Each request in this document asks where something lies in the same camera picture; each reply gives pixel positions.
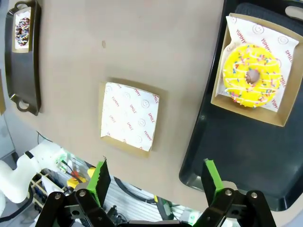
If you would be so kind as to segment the dark brown serving tray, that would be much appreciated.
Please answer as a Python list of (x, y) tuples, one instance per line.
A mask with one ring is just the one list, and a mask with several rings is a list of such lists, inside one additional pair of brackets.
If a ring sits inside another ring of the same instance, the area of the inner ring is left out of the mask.
[[(15, 40), (19, 21), (30, 19), (29, 40), (20, 46)], [(38, 115), (41, 108), (39, 81), (39, 41), (41, 6), (37, 0), (18, 1), (5, 21), (5, 71), (8, 96), (17, 109)]]

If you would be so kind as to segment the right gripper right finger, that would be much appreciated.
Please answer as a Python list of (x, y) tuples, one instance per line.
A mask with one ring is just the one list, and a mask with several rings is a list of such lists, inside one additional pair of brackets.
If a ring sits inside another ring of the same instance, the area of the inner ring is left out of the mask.
[(208, 208), (193, 227), (222, 227), (227, 218), (237, 220), (240, 227), (276, 227), (265, 195), (258, 190), (243, 194), (224, 187), (213, 160), (204, 160), (201, 182)]

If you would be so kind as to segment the wooden parts rack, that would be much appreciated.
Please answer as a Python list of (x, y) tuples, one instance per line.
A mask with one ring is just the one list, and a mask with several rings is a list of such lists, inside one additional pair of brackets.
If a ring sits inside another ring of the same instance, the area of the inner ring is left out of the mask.
[(35, 210), (41, 212), (47, 197), (52, 192), (63, 192), (65, 195), (70, 194), (72, 190), (68, 188), (66, 182), (66, 175), (57, 173), (49, 169), (44, 169), (40, 173), (36, 174), (31, 182), (30, 186), (33, 191), (33, 204)]

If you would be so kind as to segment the grey ribbed metal panel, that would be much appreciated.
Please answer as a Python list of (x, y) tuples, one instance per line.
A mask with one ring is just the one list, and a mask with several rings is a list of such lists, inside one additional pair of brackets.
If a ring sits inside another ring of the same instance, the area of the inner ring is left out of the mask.
[[(111, 176), (111, 183), (107, 191), (104, 206), (108, 211), (114, 205), (116, 206), (117, 212), (122, 214), (127, 220), (162, 221), (156, 205), (132, 198), (122, 191), (116, 184), (114, 177)], [(172, 210), (175, 220), (185, 221), (191, 225), (202, 215), (202, 212), (182, 205), (173, 207)]]

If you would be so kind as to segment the chocolate donut with purple sprinkles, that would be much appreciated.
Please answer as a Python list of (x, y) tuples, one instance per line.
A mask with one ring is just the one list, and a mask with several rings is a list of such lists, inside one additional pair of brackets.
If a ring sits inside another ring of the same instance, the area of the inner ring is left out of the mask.
[(30, 33), (30, 19), (28, 17), (22, 18), (16, 25), (15, 40), (20, 46), (25, 46), (29, 40)]

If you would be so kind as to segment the green black electronic device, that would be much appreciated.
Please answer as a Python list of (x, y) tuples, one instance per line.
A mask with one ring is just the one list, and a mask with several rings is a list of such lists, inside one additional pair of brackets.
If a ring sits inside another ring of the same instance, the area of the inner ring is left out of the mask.
[(162, 220), (173, 220), (175, 218), (171, 204), (167, 200), (156, 195), (154, 200)]

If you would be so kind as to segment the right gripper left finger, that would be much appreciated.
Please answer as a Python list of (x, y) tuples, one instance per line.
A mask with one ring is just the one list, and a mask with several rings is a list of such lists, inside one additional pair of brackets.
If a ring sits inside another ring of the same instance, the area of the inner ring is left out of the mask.
[(115, 227), (103, 209), (110, 182), (107, 161), (100, 161), (85, 188), (67, 196), (49, 194), (35, 227), (72, 227), (76, 219), (85, 220), (89, 227)]

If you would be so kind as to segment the yellow glazed sprinkle donut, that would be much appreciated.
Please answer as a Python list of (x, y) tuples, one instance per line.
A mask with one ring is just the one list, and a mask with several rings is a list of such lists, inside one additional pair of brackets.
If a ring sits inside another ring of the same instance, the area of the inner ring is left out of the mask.
[(222, 70), (225, 93), (244, 107), (256, 108), (269, 103), (280, 88), (282, 76), (278, 59), (254, 44), (236, 47)]

